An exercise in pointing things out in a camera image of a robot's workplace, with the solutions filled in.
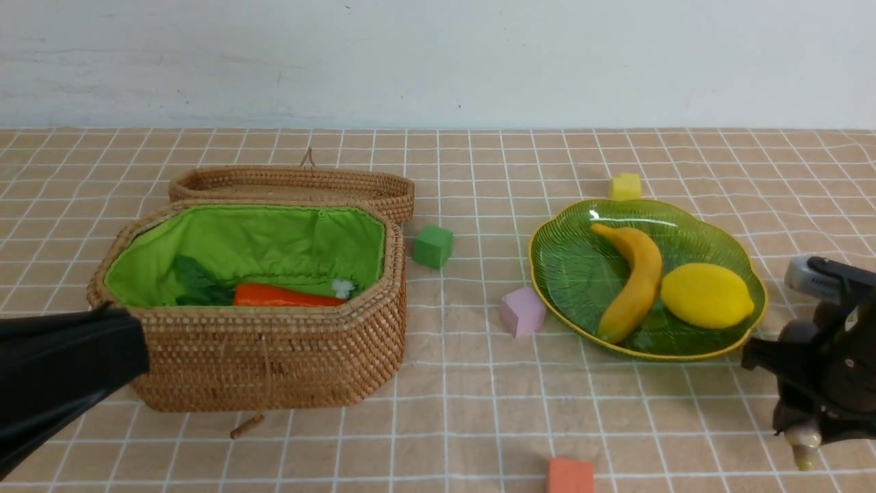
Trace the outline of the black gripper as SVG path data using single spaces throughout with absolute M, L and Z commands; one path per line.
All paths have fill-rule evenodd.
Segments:
M 823 442 L 874 440 L 874 292 L 832 311 L 819 327 L 794 319 L 778 340 L 745 343 L 741 366 L 777 380 L 775 435 L 798 429 Z

